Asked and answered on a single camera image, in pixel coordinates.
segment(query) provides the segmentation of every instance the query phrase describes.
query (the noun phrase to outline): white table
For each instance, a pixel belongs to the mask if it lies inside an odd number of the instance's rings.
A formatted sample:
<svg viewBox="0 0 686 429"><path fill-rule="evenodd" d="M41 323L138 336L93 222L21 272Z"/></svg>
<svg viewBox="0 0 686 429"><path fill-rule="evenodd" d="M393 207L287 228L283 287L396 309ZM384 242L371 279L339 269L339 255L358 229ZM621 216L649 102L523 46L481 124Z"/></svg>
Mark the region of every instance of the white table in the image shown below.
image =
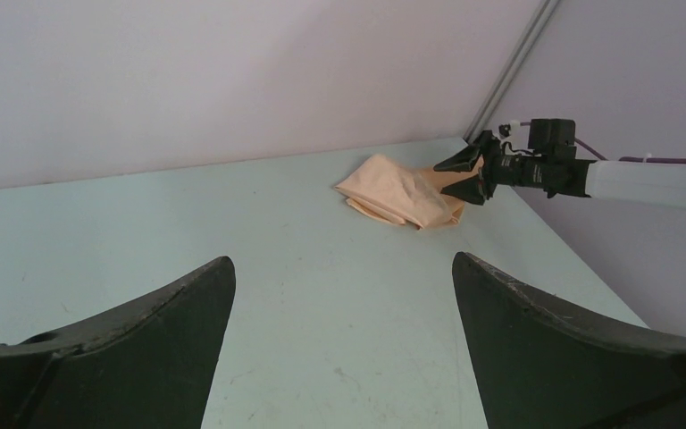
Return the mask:
<svg viewBox="0 0 686 429"><path fill-rule="evenodd" d="M485 427L451 281L456 252L642 322L511 189L468 206L456 228L415 231L360 215L331 188L371 154L424 166L463 144L0 190L0 342L228 255L238 287L204 427Z"/></svg>

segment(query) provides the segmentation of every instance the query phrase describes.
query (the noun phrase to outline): orange cloth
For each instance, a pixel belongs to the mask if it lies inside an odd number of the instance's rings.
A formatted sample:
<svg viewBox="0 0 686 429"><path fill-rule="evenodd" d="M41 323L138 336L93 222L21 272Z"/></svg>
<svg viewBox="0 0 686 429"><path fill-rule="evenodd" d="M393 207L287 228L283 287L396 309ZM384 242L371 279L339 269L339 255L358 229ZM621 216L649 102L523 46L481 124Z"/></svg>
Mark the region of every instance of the orange cloth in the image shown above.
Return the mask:
<svg viewBox="0 0 686 429"><path fill-rule="evenodd" d="M348 197L346 203L372 219L417 228L456 225L464 201L440 194L440 190L474 176L472 172L434 172L431 167L411 169L385 155L374 155L335 187Z"/></svg>

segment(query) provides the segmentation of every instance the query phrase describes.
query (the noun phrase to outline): cloth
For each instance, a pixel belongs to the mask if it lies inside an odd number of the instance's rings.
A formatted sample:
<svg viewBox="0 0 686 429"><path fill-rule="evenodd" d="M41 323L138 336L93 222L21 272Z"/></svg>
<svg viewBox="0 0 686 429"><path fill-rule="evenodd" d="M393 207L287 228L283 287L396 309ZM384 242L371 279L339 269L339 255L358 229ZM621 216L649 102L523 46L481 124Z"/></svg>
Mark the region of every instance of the cloth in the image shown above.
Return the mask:
<svg viewBox="0 0 686 429"><path fill-rule="evenodd" d="M432 167L407 168L378 154L335 189L347 197L349 206L381 222L412 223L419 229L457 225L464 201L440 190L474 176L481 165L480 161L472 172L434 172Z"/></svg>

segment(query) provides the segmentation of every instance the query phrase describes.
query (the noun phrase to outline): tabletop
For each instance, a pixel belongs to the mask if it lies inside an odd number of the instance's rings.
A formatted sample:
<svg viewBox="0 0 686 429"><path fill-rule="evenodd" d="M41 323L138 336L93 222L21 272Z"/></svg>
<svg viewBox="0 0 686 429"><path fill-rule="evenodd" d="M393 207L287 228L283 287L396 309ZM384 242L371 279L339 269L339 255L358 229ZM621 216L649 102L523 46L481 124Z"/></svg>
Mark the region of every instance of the tabletop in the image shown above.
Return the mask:
<svg viewBox="0 0 686 429"><path fill-rule="evenodd" d="M0 190L0 342L229 256L237 290L203 427L485 427L451 262L468 251L603 315L640 319L507 187L459 226L368 219L332 186L440 139Z"/></svg>

